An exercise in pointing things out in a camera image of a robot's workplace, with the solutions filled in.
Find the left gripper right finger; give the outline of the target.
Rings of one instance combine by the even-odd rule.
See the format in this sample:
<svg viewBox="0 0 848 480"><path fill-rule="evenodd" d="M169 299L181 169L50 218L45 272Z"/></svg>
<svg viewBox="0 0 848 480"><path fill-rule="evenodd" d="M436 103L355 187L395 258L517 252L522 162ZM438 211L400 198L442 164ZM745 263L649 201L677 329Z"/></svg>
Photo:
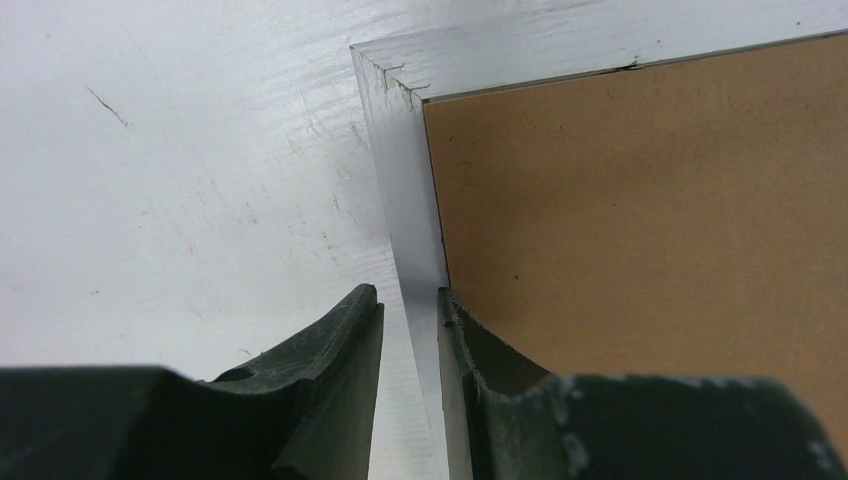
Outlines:
<svg viewBox="0 0 848 480"><path fill-rule="evenodd" d="M556 374L447 287L438 349L453 479L843 479L812 411L757 376Z"/></svg>

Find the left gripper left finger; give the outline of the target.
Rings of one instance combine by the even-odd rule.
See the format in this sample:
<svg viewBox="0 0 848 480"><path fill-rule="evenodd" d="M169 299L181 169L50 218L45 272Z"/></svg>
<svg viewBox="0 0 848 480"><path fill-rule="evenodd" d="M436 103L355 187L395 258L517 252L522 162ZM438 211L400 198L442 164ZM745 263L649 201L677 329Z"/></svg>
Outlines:
<svg viewBox="0 0 848 480"><path fill-rule="evenodd" d="M5 368L5 479L364 479L384 307L356 286L211 381L161 366Z"/></svg>

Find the white brown backing board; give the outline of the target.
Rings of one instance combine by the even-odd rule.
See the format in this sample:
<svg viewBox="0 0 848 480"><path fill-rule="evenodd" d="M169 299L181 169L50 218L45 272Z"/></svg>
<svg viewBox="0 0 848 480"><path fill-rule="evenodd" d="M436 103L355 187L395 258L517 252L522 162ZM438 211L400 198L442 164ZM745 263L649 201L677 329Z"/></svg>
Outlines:
<svg viewBox="0 0 848 480"><path fill-rule="evenodd" d="M428 104L450 284L562 372L780 379L847 449L847 39Z"/></svg>

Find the white picture frame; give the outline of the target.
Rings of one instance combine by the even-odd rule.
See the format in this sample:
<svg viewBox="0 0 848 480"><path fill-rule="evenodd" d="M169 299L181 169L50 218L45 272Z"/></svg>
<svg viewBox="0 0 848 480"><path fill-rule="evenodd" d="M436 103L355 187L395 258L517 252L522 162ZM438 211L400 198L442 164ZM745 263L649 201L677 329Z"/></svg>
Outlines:
<svg viewBox="0 0 848 480"><path fill-rule="evenodd" d="M425 105L846 29L843 1L569 1L351 46L439 478L450 472L436 291L448 270Z"/></svg>

